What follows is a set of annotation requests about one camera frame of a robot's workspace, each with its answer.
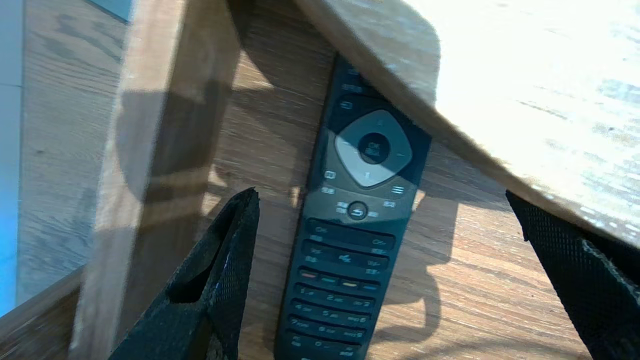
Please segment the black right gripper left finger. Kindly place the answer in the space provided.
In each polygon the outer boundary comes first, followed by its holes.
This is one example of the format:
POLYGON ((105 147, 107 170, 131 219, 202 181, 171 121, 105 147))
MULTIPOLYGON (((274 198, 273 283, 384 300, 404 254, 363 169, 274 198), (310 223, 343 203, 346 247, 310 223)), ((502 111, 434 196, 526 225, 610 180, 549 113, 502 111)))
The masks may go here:
POLYGON ((236 360, 259 225, 259 195, 236 193, 112 360, 236 360))

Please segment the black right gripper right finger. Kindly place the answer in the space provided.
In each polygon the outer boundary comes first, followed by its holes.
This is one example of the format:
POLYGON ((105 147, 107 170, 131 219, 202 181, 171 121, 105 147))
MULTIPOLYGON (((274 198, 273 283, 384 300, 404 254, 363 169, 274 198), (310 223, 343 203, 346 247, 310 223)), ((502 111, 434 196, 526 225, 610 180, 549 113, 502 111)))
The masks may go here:
POLYGON ((640 357, 640 253, 558 218, 507 191, 580 339, 595 360, 640 357))

